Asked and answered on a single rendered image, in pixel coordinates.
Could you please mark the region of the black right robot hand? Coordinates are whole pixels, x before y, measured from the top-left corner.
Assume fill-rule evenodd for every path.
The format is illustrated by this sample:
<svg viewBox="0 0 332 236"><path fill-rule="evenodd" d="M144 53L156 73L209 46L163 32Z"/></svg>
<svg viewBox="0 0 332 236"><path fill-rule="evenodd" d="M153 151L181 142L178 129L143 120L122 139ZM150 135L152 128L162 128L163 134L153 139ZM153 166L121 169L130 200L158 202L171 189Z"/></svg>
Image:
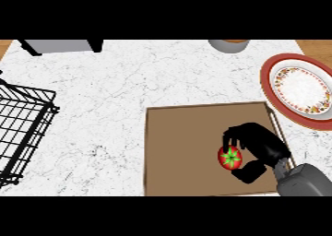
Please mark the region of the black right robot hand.
<svg viewBox="0 0 332 236"><path fill-rule="evenodd" d="M231 126L223 132L223 152L228 146L248 149L255 160L249 161L242 169L231 170L231 174L243 183L252 183L267 170L274 168L280 159L290 157L288 146L276 134L258 123L245 123Z"/></svg>

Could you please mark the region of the red tomato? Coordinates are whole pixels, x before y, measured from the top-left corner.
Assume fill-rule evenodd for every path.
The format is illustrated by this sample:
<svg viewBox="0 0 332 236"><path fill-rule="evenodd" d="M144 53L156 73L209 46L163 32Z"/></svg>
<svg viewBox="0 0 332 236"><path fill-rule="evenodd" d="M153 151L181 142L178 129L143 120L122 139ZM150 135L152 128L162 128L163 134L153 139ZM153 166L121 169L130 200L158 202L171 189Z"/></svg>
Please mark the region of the red tomato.
<svg viewBox="0 0 332 236"><path fill-rule="evenodd" d="M218 164L228 171L240 167L242 155L234 146L228 146L227 151L223 151L223 148L218 149Z"/></svg>

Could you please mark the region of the brown wooden tray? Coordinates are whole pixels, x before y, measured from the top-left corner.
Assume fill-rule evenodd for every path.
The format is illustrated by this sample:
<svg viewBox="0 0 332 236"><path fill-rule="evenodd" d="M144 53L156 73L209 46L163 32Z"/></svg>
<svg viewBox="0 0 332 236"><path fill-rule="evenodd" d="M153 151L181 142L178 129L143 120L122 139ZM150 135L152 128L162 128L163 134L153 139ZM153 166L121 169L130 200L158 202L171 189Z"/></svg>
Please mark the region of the brown wooden tray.
<svg viewBox="0 0 332 236"><path fill-rule="evenodd" d="M146 195L259 195L276 192L271 171L243 183L218 163L221 135L255 122L282 130L267 103L205 104L149 108L144 136Z"/></svg>

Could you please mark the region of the red rimmed floral plate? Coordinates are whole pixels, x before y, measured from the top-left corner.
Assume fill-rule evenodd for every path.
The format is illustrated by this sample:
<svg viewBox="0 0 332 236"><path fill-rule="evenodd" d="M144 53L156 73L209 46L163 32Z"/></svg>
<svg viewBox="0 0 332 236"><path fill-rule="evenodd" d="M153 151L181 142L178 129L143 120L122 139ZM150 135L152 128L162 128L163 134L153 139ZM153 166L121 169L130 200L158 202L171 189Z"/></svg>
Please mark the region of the red rimmed floral plate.
<svg viewBox="0 0 332 236"><path fill-rule="evenodd" d="M274 109L301 126L332 131L332 69L310 57L280 53L262 64L259 84Z"/></svg>

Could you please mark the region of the grey round pot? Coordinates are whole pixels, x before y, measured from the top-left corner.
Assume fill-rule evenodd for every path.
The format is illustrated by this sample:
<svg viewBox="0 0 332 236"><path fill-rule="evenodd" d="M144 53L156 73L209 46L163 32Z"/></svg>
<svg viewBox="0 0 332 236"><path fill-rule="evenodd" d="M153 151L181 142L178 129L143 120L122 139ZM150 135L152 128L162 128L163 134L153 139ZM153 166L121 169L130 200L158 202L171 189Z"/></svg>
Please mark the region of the grey round pot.
<svg viewBox="0 0 332 236"><path fill-rule="evenodd" d="M239 41L225 41L225 40L209 40L208 41L211 46L221 52L221 53L239 53L245 50L249 41L239 40Z"/></svg>

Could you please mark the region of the grey appliance with black legs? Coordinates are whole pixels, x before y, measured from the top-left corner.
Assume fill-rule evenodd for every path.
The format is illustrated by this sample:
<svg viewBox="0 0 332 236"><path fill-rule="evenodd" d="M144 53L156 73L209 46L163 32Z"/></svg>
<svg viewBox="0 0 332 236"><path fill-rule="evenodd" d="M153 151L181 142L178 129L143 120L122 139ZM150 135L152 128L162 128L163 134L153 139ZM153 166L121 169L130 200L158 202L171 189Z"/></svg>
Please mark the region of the grey appliance with black legs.
<svg viewBox="0 0 332 236"><path fill-rule="evenodd" d="M103 40L19 40L22 48L32 56L44 53L101 52Z"/></svg>

